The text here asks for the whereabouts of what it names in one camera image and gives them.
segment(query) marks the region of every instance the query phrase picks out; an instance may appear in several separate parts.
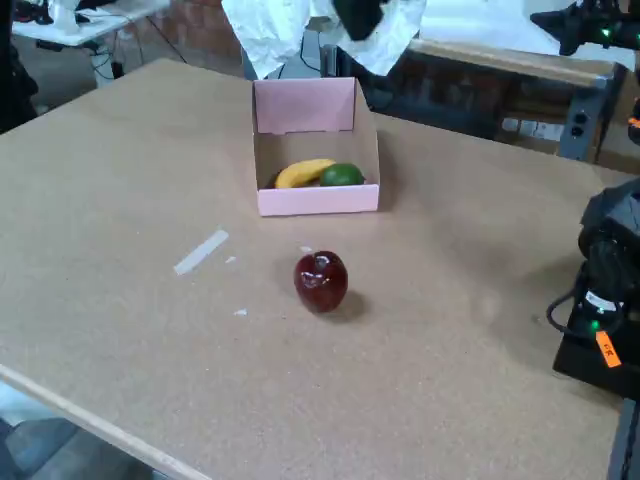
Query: cardboard box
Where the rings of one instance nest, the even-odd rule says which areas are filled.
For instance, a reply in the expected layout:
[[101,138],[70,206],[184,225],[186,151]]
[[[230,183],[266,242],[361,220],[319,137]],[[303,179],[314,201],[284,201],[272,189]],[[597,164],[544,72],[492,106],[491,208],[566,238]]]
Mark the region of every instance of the cardboard box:
[[[253,146],[260,215],[378,209],[378,137],[373,115],[354,78],[254,82]],[[283,168],[313,158],[353,163],[362,171],[366,183],[266,188]]]

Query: lime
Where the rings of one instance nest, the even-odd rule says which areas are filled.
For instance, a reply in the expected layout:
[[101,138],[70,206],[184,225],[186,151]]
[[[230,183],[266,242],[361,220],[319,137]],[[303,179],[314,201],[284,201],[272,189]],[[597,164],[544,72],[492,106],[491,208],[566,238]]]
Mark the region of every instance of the lime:
[[336,163],[327,167],[320,176],[322,187],[343,187],[345,185],[362,185],[364,176],[352,163]]

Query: black cable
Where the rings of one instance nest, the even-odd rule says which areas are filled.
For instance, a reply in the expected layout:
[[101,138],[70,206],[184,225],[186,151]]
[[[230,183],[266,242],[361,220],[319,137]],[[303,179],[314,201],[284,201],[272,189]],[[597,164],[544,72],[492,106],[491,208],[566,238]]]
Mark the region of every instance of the black cable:
[[[575,302],[577,303],[578,299],[575,298],[576,293],[578,291],[577,285],[578,285],[578,282],[580,280],[581,275],[583,274],[583,271],[584,271],[584,264],[580,268],[580,271],[578,272],[578,276],[576,277],[576,282],[575,282],[574,286],[571,288],[571,290],[568,291],[567,293],[565,293],[564,295],[562,295],[561,297],[559,297],[558,299],[556,299],[555,301],[553,301],[551,303],[551,305],[549,305],[549,307],[547,307],[547,312],[546,312],[547,313],[547,321],[551,324],[551,326],[553,328],[555,328],[556,330],[562,332],[565,335],[572,335],[574,337],[584,338],[584,339],[587,339],[587,340],[593,340],[593,337],[591,335],[587,335],[585,333],[574,332],[573,330],[571,330],[566,325],[559,324],[553,318],[553,312],[555,311],[555,309],[558,308],[560,305],[562,305],[567,300],[569,300],[571,298],[574,298]],[[608,335],[613,335],[624,324],[624,312],[622,311],[622,304],[620,302],[617,302],[617,301],[614,301],[612,303],[613,303],[613,305],[614,305],[614,307],[616,309],[616,317],[615,317],[615,320],[614,320],[613,324],[608,329],[604,330]]]
[[[320,72],[319,68],[316,67],[312,67],[311,65],[309,65],[307,63],[307,61],[302,58],[302,52],[304,51],[304,34],[302,35],[302,43],[300,44],[300,60],[302,60],[302,63],[304,63],[305,67],[314,70],[316,72]],[[318,58],[320,58],[320,32],[318,32]]]
[[120,18],[126,18],[127,20],[129,20],[129,24],[134,29],[134,35],[136,37],[136,43],[138,44],[138,53],[140,54],[140,65],[144,65],[145,64],[144,54],[142,52],[142,44],[140,43],[140,31],[138,30],[138,26],[136,25],[136,22],[133,21],[133,19],[129,18],[126,15],[122,15],[122,14],[119,14],[119,13],[106,13],[106,14],[100,14],[100,15],[88,15],[88,14],[84,13],[84,11],[83,11],[82,14],[87,18],[120,17]]
[[160,35],[160,36],[162,37],[162,39],[163,39],[165,42],[167,42],[167,45],[169,45],[169,47],[171,47],[171,49],[172,49],[174,52],[176,52],[176,54],[177,54],[177,55],[182,59],[182,61],[183,61],[184,63],[186,63],[187,65],[189,65],[189,62],[187,62],[187,61],[184,59],[184,57],[182,56],[182,54],[180,53],[180,51],[176,48],[176,46],[175,46],[173,43],[171,43],[171,42],[169,41],[169,39],[165,36],[165,34],[164,34],[164,33],[162,33],[162,30],[160,30],[160,29],[158,28],[158,26],[153,22],[153,20],[151,20],[149,17],[146,17],[146,18],[147,18],[147,21],[148,21],[151,25],[153,25],[153,28],[155,28],[155,29],[156,29],[156,31],[158,32],[158,35]]

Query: white paper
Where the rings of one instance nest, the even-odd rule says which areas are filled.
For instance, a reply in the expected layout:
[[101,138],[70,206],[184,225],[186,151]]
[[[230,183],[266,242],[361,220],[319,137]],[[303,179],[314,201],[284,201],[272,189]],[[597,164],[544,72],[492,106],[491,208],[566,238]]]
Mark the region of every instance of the white paper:
[[[571,3],[571,0],[428,0],[420,38],[558,55],[560,42],[532,23],[529,16],[560,10]],[[623,48],[585,44],[573,58],[618,62],[635,69],[634,52]]]
[[[312,17],[327,17],[327,43],[338,45],[377,75],[386,75],[416,33],[421,38],[498,49],[558,55],[560,43],[529,16],[566,8],[572,0],[391,0],[382,5],[380,25],[363,42],[353,42],[331,0],[223,0],[229,22],[258,78],[280,68],[300,50]],[[635,55],[621,48],[581,46],[574,58],[618,62],[635,68]]]
[[331,0],[223,0],[234,33],[258,78],[297,55],[311,17],[328,17],[329,43],[338,45],[367,70],[386,75],[420,28],[426,0],[391,0],[371,36],[353,42],[340,26]]

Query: yellow banana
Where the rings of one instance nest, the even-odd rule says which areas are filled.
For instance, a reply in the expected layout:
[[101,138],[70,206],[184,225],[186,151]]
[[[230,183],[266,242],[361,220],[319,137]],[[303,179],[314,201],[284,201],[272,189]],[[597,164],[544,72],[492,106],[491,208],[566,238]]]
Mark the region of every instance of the yellow banana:
[[324,169],[333,165],[335,160],[316,158],[289,165],[276,178],[276,188],[304,187],[309,182],[317,180]]

